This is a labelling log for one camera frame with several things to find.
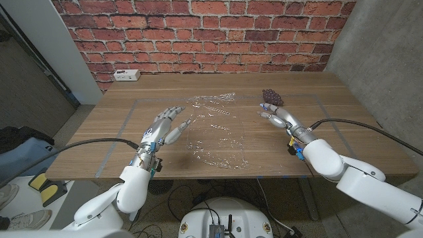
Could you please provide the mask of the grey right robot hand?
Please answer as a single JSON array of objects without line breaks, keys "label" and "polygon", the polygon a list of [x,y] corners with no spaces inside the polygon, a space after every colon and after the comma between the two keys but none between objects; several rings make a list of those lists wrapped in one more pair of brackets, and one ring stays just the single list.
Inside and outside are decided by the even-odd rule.
[{"label": "grey right robot hand", "polygon": [[286,130],[287,135],[291,137],[288,143],[288,151],[292,155],[298,156],[302,161],[306,161],[303,150],[308,143],[316,140],[317,137],[307,129],[294,115],[282,107],[269,103],[260,103],[260,106],[267,112],[258,112],[278,128]]}]

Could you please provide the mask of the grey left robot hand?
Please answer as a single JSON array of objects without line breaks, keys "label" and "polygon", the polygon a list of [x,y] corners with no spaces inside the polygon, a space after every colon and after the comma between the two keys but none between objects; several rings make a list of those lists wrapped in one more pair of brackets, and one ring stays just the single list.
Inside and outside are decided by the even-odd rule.
[{"label": "grey left robot hand", "polygon": [[143,134],[139,149],[130,163],[131,166],[146,171],[151,170],[153,167],[153,157],[160,150],[160,147],[176,142],[191,123],[191,119],[189,118],[179,127],[171,130],[173,120],[184,109],[184,106],[170,107],[155,117],[152,125]]}]

